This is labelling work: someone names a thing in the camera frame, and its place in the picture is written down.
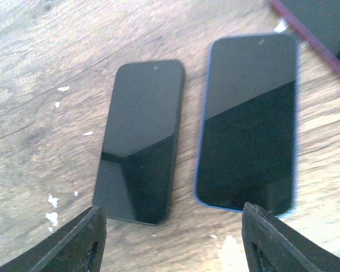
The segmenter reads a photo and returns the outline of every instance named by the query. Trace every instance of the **purple tablet edge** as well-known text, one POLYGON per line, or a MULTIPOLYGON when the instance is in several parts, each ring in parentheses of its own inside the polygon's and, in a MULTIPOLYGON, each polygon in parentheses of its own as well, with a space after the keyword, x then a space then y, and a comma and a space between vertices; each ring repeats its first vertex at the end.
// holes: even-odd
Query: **purple tablet edge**
POLYGON ((321 55, 329 66, 340 76, 340 60, 322 44, 310 30, 304 26, 298 18, 290 12, 280 0, 271 0, 271 6, 276 9, 299 35, 308 41, 310 46, 321 55))

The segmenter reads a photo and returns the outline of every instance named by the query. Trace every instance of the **rounded phone corner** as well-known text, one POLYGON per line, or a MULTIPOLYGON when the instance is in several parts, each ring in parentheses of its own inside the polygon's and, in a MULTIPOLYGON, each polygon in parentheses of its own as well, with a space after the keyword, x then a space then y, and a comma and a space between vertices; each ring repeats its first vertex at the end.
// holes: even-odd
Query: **rounded phone corner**
POLYGON ((183 75, 185 75, 185 68, 184 68, 184 64, 177 58, 175 59, 169 59, 168 62, 172 62, 174 63, 175 66, 177 66, 176 68, 178 68, 179 70, 181 70, 181 73, 183 75))
POLYGON ((162 224, 164 224, 168 219, 169 219, 169 216, 170 216, 170 212, 168 211, 163 218, 161 218, 158 222, 156 223, 146 223, 148 226, 153 226, 153 227, 156 227, 156 226, 160 226, 162 224))
POLYGON ((231 39, 231 37, 221 37, 215 41, 212 42, 211 46, 210 46, 210 54, 211 52, 213 51, 214 47, 216 47, 216 45, 218 43, 221 43, 223 40, 228 40, 228 39, 231 39))
POLYGON ((199 196, 198 196, 198 194, 197 194, 197 188, 196 188, 196 186, 195 186, 195 190, 194 190, 194 197, 195 197, 195 199, 197 200, 197 202, 198 202, 200 205, 206 206, 206 207, 211 207, 211 206, 209 206, 209 204, 205 203, 203 200, 201 200, 201 199, 199 198, 199 196))
POLYGON ((122 64, 122 65, 120 66, 120 68, 117 69, 115 78, 117 78, 118 75, 120 75, 120 74, 122 73, 123 70, 126 70, 126 67, 129 66, 129 65, 131 65, 131 63, 122 64))
POLYGON ((285 212, 283 212, 282 214, 275 215, 275 217, 277 217, 277 218, 288 218, 292 214, 294 214, 295 212, 296 212, 296 207, 295 207, 295 205, 292 204, 291 207, 289 207, 285 212))

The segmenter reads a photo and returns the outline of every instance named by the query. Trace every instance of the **white paint speck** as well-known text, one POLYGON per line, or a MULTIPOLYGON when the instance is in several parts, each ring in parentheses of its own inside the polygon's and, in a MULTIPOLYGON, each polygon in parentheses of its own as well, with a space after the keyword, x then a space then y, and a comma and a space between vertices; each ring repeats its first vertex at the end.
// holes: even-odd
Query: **white paint speck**
POLYGON ((278 25, 276 26, 274 31, 277 32, 277 33, 281 33, 283 31, 285 31, 287 29, 287 27, 288 27, 287 22, 284 19, 279 19, 278 25))
POLYGON ((307 48, 308 47, 308 41, 303 41, 302 43, 301 43, 301 48, 302 49, 305 49, 305 48, 307 48))
POLYGON ((54 208, 57 208, 58 200, 59 200, 58 198, 53 197, 51 194, 49 194, 48 202, 53 204, 54 208))
POLYGON ((246 272, 248 270, 247 259, 242 252, 241 247, 237 244, 233 236, 228 235, 222 248, 218 252, 218 257, 222 262, 223 272, 246 272))
POLYGON ((68 91, 69 90, 69 86, 67 86, 67 87, 60 87, 60 88, 58 88, 58 90, 61 91, 61 92, 68 91))
POLYGON ((58 226, 58 214, 56 212, 52 212, 51 214, 45 214, 47 220, 53 223, 53 227, 58 226))

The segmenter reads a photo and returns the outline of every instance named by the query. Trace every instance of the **black screen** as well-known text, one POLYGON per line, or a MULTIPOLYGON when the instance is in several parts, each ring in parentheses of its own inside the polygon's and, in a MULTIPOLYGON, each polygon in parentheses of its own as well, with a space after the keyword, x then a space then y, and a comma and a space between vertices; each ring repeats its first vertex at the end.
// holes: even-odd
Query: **black screen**
POLYGON ((183 84, 177 61, 118 70, 93 196, 107 217, 147 224, 166 218, 183 84))
POLYGON ((273 214, 292 204, 296 45, 291 36, 220 39, 211 50, 196 195, 273 214))
POLYGON ((340 60, 340 0, 281 2, 340 60))

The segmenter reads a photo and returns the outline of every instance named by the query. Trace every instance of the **black smartphone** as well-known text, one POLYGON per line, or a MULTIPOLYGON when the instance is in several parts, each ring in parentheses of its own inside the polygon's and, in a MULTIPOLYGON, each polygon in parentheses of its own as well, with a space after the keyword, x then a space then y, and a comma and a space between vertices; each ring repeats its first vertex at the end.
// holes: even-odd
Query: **black smartphone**
POLYGON ((223 38, 211 48, 195 194, 200 203, 274 215, 293 204, 296 41, 223 38))
POLYGON ((166 219, 184 76, 175 60, 119 68, 93 195, 106 217, 145 224, 166 219))

